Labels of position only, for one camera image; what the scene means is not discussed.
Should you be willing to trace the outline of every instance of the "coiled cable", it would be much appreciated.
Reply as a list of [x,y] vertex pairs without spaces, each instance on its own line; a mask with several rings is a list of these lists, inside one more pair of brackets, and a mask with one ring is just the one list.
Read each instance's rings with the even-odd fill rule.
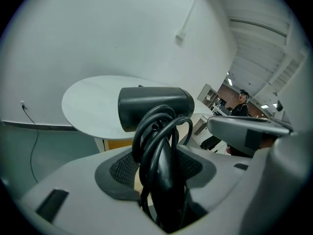
[[[143,145],[140,144],[143,133],[155,121],[161,120],[167,121],[166,126],[158,131],[157,135],[152,140],[150,140],[150,142],[145,147],[145,150],[143,150]],[[152,217],[149,212],[147,198],[151,190],[154,176],[157,172],[158,161],[162,152],[164,142],[169,139],[168,134],[171,133],[171,149],[173,152],[176,152],[176,147],[178,143],[178,130],[176,126],[185,122],[188,123],[189,129],[187,138],[183,145],[187,145],[191,138],[193,123],[188,117],[176,118],[175,111],[168,105],[159,105],[154,107],[142,118],[142,120],[138,124],[132,148],[134,158],[138,162],[140,162],[139,177],[143,185],[143,190],[141,193],[142,209],[149,215],[150,218]]]

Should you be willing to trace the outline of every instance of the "white ceiling panel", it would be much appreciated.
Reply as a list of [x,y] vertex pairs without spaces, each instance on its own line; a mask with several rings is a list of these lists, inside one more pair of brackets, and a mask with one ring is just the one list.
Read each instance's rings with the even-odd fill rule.
[[246,70],[247,72],[258,76],[262,81],[267,81],[272,75],[272,72],[264,72],[264,70],[262,68],[260,68],[259,65],[256,65],[255,63],[252,63],[249,60],[247,60],[245,58],[241,58],[239,56],[235,57],[235,59],[233,61],[233,65],[241,67],[242,69]]
[[234,87],[244,89],[275,112],[277,93],[289,82],[304,58],[285,53],[290,48],[290,8],[283,0],[220,0],[229,28],[237,40],[237,54],[229,70]]

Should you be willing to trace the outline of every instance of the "black cable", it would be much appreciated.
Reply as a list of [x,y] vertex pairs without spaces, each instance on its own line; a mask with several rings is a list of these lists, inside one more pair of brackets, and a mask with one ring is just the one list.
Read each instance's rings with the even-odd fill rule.
[[[142,156],[142,160],[141,160],[141,163],[140,163],[140,168],[139,168],[139,178],[140,178],[140,181],[142,182],[142,184],[145,184],[145,180],[146,180],[146,172],[148,171],[148,166],[150,164],[150,160],[151,160],[151,157],[153,155],[153,153],[155,152],[155,148],[156,146],[158,145],[158,143],[165,137],[167,137],[167,134],[171,131],[171,130],[174,130],[174,127],[176,125],[179,125],[179,124],[182,124],[182,123],[185,123],[187,122],[189,124],[189,130],[188,130],[188,135],[187,135],[187,138],[184,142],[183,145],[186,145],[189,140],[190,140],[190,137],[191,137],[191,133],[192,133],[192,128],[193,128],[193,125],[192,125],[192,121],[190,118],[188,117],[179,117],[173,121],[171,121],[167,126],[165,126],[154,138],[153,140],[150,142],[149,146],[147,147],[147,149],[145,150],[143,156]],[[174,131],[173,132],[173,136],[172,136],[172,141],[175,141],[176,140],[176,132]],[[173,151],[176,151],[176,145],[177,143],[174,142],[175,145],[172,145],[172,150]]]
[[[33,122],[34,126],[36,126],[36,124],[34,123],[34,121],[30,118],[30,116],[29,116],[29,115],[27,114],[27,112],[25,111],[25,106],[24,106],[24,105],[22,105],[22,109],[23,109],[23,111],[25,112],[25,114],[28,116],[28,118],[30,119],[30,121]],[[39,135],[37,128],[36,128],[36,131],[37,131],[36,140],[35,140],[35,143],[34,143],[34,145],[33,145],[33,148],[31,149],[31,152],[30,152],[30,169],[31,169],[31,173],[33,174],[33,177],[34,177],[36,183],[38,183],[38,181],[37,181],[37,179],[36,179],[36,177],[35,177],[34,171],[33,171],[33,166],[32,166],[33,153],[34,153],[34,149],[35,149],[35,146],[36,146],[36,143],[37,143],[37,140],[38,140],[38,135]]]
[[[146,133],[144,140],[141,140],[143,133],[154,122],[165,120],[168,122],[164,128],[162,128],[152,140],[152,131]],[[137,126],[137,130],[133,139],[133,155],[134,158],[140,162],[139,178],[143,185],[141,193],[141,206],[143,211],[152,219],[148,206],[148,195],[150,193],[154,177],[157,173],[158,161],[164,146],[164,143],[172,136],[173,152],[176,152],[177,143],[179,141],[179,133],[176,128],[177,125],[187,122],[189,124],[188,135],[183,143],[186,145],[190,138],[193,129],[193,123],[188,117],[176,118],[175,111],[168,105],[159,105],[151,109],[140,121]]]

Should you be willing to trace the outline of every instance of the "person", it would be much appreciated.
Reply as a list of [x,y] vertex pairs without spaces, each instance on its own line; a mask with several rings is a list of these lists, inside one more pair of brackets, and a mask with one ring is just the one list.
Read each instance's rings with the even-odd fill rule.
[[[240,90],[239,94],[239,104],[231,111],[231,116],[247,117],[248,116],[248,106],[249,94],[245,90]],[[215,136],[211,136],[202,142],[200,147],[204,150],[212,150],[221,140]]]

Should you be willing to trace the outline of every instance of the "white table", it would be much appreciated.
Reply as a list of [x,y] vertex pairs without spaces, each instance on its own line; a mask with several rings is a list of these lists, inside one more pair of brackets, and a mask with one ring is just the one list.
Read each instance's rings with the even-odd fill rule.
[[[166,87],[166,85],[126,76],[89,77],[73,84],[62,99],[62,110],[69,123],[90,136],[107,140],[126,140],[134,132],[125,132],[117,110],[118,95],[124,87]],[[212,111],[197,99],[194,114]]]
[[213,105],[213,113],[214,112],[219,112],[222,116],[227,116],[224,112],[221,111],[220,108],[218,108],[216,105]]

